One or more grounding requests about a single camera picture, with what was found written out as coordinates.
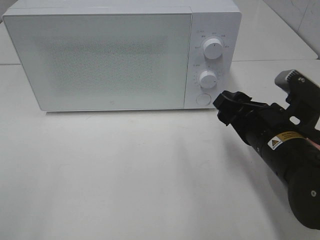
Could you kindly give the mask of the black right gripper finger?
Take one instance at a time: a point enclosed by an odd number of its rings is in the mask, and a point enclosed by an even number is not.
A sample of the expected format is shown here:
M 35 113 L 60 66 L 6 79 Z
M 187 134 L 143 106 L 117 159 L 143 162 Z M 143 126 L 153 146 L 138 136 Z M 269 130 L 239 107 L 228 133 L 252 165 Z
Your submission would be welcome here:
M 213 106 L 217 110 L 239 109 L 252 100 L 251 97 L 241 91 L 230 92 L 224 90 L 213 101 Z
M 218 119 L 226 126 L 232 125 L 239 120 L 239 106 L 223 106 L 217 107 Z

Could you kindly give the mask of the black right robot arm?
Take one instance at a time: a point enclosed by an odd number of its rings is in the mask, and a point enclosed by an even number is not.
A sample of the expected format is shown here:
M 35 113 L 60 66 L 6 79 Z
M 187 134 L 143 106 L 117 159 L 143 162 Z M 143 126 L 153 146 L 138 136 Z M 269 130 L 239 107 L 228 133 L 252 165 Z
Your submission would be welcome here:
M 242 92 L 223 91 L 214 100 L 217 117 L 231 125 L 287 187 L 289 206 L 305 227 L 320 228 L 320 151 L 309 142 L 310 130 L 290 121 L 314 123 L 320 111 L 309 98 L 289 94 L 289 106 L 255 102 Z

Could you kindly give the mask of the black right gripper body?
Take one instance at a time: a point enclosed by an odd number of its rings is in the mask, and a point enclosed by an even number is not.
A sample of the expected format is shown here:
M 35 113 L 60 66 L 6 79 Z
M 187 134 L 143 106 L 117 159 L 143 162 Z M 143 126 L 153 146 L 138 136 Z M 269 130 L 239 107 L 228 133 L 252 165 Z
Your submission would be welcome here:
M 240 107 L 239 118 L 231 125 L 246 144 L 260 148 L 276 134 L 292 129 L 280 109 L 276 103 L 268 105 L 250 101 Z

